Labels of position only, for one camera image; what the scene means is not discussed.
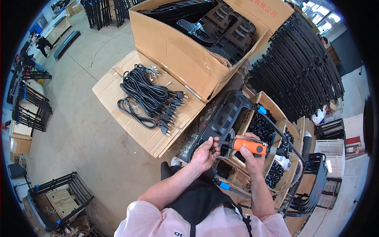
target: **shoe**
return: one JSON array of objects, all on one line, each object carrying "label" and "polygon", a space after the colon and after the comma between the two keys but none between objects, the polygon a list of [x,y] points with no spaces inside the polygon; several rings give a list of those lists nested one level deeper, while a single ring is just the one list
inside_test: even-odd
[{"label": "shoe", "polygon": [[187,165],[188,163],[185,162],[185,161],[182,161],[181,159],[179,159],[178,157],[174,156],[171,160],[171,166],[174,166],[174,165],[178,165],[180,167],[184,167],[185,165]]}]

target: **factory floor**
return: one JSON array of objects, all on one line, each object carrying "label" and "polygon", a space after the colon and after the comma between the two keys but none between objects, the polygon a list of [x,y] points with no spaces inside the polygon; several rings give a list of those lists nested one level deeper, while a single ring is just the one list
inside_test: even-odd
[{"label": "factory floor", "polygon": [[77,171],[95,199],[90,218],[107,236],[113,236],[126,217],[127,206],[160,180],[160,164],[110,115],[92,87],[118,61],[135,49],[129,21],[120,28],[89,28],[84,11],[71,17],[79,36],[63,56],[41,63],[53,76],[44,83],[53,116],[42,133],[35,130],[27,159],[32,185]]}]

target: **man's left hand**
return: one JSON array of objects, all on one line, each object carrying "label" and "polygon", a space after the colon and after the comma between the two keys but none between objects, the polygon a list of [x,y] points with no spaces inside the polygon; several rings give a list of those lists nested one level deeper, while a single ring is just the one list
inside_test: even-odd
[{"label": "man's left hand", "polygon": [[[212,153],[210,149],[214,147],[215,152]],[[213,137],[201,144],[194,152],[190,164],[193,164],[196,169],[203,173],[204,171],[210,169],[216,158],[220,156],[221,148],[218,146],[217,137],[213,140]]]}]

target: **vent grille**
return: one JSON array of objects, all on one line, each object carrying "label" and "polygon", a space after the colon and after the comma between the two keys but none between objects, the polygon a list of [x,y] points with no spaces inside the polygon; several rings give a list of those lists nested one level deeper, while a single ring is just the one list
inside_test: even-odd
[{"label": "vent grille", "polygon": [[219,118],[217,124],[220,125],[220,126],[223,126],[224,123],[225,123],[225,121],[226,121],[226,118],[224,118],[224,117],[221,116],[221,117]]},{"label": "vent grille", "polygon": [[234,116],[236,116],[237,111],[235,111],[235,110],[232,109],[229,105],[227,105],[227,106],[225,107],[225,113],[228,114],[228,115],[233,119]]},{"label": "vent grille", "polygon": [[230,121],[227,120],[227,121],[225,121],[225,124],[222,127],[225,128],[225,129],[228,129],[229,126],[230,126]]},{"label": "vent grille", "polygon": [[237,111],[235,111],[234,109],[232,109],[232,110],[230,111],[229,116],[233,119],[234,116],[236,116],[236,114],[237,114]]},{"label": "vent grille", "polygon": [[230,102],[232,102],[233,104],[235,104],[235,106],[237,108],[239,108],[241,106],[241,100],[238,99],[236,96],[232,96],[232,98],[230,99]]}]

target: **pink shirt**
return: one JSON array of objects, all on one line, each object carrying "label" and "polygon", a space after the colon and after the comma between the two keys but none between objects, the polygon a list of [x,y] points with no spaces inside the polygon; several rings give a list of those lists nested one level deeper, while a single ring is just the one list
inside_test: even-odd
[{"label": "pink shirt", "polygon": [[[251,234],[253,237],[291,237],[283,217],[275,214],[263,222],[256,216],[250,217]],[[126,219],[123,220],[114,233],[115,237],[189,237],[190,224],[172,208],[159,211],[156,206],[145,201],[132,202],[127,209]],[[241,216],[234,210],[219,206],[198,225],[196,236],[249,237],[247,227]]]}]

